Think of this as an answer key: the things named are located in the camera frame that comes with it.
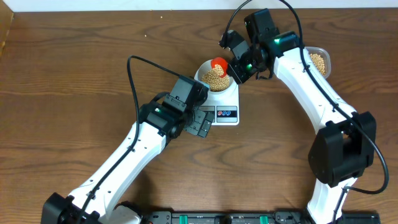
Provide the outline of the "red plastic measuring scoop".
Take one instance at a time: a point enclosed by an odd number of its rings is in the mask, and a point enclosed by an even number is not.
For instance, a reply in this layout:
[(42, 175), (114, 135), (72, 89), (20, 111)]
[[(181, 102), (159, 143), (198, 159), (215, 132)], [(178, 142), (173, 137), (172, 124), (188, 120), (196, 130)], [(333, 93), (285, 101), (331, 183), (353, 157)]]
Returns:
[(211, 60), (211, 67), (212, 68), (216, 68), (217, 66), (220, 66), (223, 70), (223, 74), (220, 75), (221, 78), (224, 78), (225, 76), (227, 76), (226, 70), (228, 68), (228, 63), (225, 59), (221, 58), (221, 57), (216, 57), (214, 59)]

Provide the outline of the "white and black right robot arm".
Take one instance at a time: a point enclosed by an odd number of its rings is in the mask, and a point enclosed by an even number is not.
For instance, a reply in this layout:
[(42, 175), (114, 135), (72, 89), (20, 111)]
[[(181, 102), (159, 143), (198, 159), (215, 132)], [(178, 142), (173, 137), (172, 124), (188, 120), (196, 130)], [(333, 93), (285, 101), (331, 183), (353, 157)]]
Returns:
[(311, 64), (299, 36), (281, 33), (268, 9), (244, 19), (250, 41), (227, 28), (219, 42), (233, 53), (227, 73), (242, 84), (268, 70), (293, 93), (315, 130), (308, 162), (316, 177), (307, 204), (309, 223), (374, 223), (370, 215), (347, 215), (342, 207), (353, 184), (373, 164), (376, 121), (369, 112), (359, 114), (332, 89)]

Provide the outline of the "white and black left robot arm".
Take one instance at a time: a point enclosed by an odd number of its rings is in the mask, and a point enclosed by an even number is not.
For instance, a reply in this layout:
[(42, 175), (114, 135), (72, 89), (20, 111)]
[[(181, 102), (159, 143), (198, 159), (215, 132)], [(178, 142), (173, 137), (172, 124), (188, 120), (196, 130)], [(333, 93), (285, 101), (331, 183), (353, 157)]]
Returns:
[(139, 109), (137, 121), (105, 163), (67, 197), (54, 193), (44, 203), (42, 223), (140, 223), (141, 215), (119, 199), (145, 166), (182, 131), (205, 138), (214, 115), (200, 106), (209, 85), (178, 78), (171, 92)]

